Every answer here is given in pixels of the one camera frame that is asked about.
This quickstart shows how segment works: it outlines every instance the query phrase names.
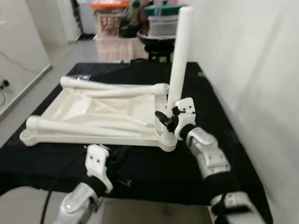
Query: table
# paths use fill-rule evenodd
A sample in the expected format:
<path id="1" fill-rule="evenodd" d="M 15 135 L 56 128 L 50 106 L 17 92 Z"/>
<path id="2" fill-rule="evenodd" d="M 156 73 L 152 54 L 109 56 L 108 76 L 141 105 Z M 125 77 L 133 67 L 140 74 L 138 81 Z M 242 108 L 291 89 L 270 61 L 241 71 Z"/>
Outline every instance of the table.
<path id="1" fill-rule="evenodd" d="M 228 157 L 240 187 L 247 192 L 267 223 L 273 223 L 263 186 L 244 147 L 239 142 L 209 81 L 198 76 L 200 68 L 188 63 L 182 97 L 192 97 L 196 123 L 213 134 Z M 169 83 L 171 64 L 167 63 L 78 63 L 69 76 L 91 74 L 91 80 L 118 84 Z M 41 115 L 61 91 L 58 85 L 33 112 Z M 19 186 L 47 190 L 53 178 L 83 144 L 40 143 L 26 147 L 19 134 L 25 123 L 0 150 L 0 195 Z M 109 146 L 113 148 L 128 146 Z M 85 156 L 80 157 L 61 176 L 54 190 L 70 192 L 86 173 Z M 110 197 L 158 202 L 208 205 L 206 190 L 195 158 L 183 142 L 166 153 L 157 147 L 131 146 L 119 171 L 121 179 L 130 179 L 130 188 L 116 183 Z"/>

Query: white wall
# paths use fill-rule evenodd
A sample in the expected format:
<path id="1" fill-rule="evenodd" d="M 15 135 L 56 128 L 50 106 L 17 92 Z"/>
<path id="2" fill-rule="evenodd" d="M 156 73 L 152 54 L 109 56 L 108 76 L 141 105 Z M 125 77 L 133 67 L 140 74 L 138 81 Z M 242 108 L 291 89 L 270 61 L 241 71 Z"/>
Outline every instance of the white wall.
<path id="1" fill-rule="evenodd" d="M 79 37 L 71 0 L 27 0 L 27 4 L 45 45 L 68 44 Z"/>
<path id="2" fill-rule="evenodd" d="M 33 23 L 25 0 L 1 0 L 0 51 L 36 73 L 24 71 L 0 55 L 0 73 L 15 91 L 7 96 L 7 104 L 29 85 L 39 73 L 50 66 L 50 61 Z"/>
<path id="3" fill-rule="evenodd" d="M 299 223 L 299 2 L 188 0 L 191 58 L 211 81 L 269 194 Z"/>
<path id="4" fill-rule="evenodd" d="M 75 20 L 71 0 L 57 0 L 57 4 L 67 40 L 73 42 L 78 39 L 81 31 Z"/>
<path id="5" fill-rule="evenodd" d="M 27 0 L 27 5 L 45 45 L 68 43 L 55 0 Z"/>

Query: pink cloth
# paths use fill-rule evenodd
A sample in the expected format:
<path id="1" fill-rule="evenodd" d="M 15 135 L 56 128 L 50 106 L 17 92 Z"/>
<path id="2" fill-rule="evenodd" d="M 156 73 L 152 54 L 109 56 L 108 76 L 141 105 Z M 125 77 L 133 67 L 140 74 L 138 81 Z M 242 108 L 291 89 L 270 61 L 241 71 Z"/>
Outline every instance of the pink cloth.
<path id="1" fill-rule="evenodd" d="M 134 60 L 148 58 L 144 45 L 136 38 L 102 37 L 95 36 L 100 61 Z"/>

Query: plastic storage container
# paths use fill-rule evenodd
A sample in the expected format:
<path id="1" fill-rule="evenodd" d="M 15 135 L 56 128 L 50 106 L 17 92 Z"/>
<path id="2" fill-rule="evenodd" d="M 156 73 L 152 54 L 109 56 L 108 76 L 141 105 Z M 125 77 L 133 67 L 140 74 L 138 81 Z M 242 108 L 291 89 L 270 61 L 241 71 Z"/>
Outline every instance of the plastic storage container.
<path id="1" fill-rule="evenodd" d="M 149 16 L 149 36 L 172 36 L 177 32 L 178 16 Z"/>
<path id="2" fill-rule="evenodd" d="M 178 25 L 178 11 L 184 5 L 169 5 L 163 0 L 162 5 L 144 8 L 149 17 L 149 36 L 175 36 Z"/>
<path id="3" fill-rule="evenodd" d="M 118 36 L 121 16 L 129 4 L 128 0 L 99 0 L 90 4 L 98 36 Z"/>

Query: white vertical pole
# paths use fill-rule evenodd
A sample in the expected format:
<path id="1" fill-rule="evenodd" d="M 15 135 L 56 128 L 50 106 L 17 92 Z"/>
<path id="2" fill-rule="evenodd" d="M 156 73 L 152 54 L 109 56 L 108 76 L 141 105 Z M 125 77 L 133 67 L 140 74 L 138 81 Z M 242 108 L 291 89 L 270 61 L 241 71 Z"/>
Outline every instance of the white vertical pole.
<path id="1" fill-rule="evenodd" d="M 182 97 L 189 45 L 192 34 L 191 30 L 193 27 L 192 18 L 193 7 L 186 6 L 180 8 L 178 16 L 177 36 L 172 60 L 170 88 L 166 108 L 166 115 L 168 117 L 172 116 L 171 109 L 174 107 L 175 102 L 180 100 Z M 177 143 L 177 139 L 174 134 L 168 132 L 166 128 L 164 128 L 163 130 L 164 132 L 161 135 L 162 142 L 166 145 L 174 146 Z"/>

